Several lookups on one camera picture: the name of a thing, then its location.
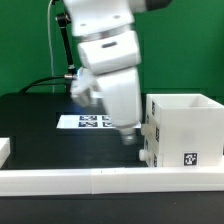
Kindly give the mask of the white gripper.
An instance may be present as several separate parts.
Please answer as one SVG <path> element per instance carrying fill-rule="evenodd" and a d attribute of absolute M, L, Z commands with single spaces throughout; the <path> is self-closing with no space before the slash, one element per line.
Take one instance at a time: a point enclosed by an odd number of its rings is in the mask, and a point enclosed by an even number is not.
<path fill-rule="evenodd" d="M 137 35 L 122 34 L 78 45 L 82 67 L 72 82 L 71 97 L 82 106 L 90 102 L 89 89 L 96 85 L 124 145 L 136 142 L 133 128 L 141 120 L 140 87 L 136 65 L 140 63 Z"/>

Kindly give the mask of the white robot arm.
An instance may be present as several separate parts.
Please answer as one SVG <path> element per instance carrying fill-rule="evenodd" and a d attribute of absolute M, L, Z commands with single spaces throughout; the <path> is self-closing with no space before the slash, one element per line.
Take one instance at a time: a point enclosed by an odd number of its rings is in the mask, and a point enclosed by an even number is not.
<path fill-rule="evenodd" d="M 82 67 L 71 83 L 72 99 L 87 106 L 91 89 L 102 95 L 103 105 L 122 141 L 136 140 L 141 121 L 141 95 L 137 65 L 141 63 L 133 15 L 167 7 L 172 0 L 63 0 L 79 39 Z"/>

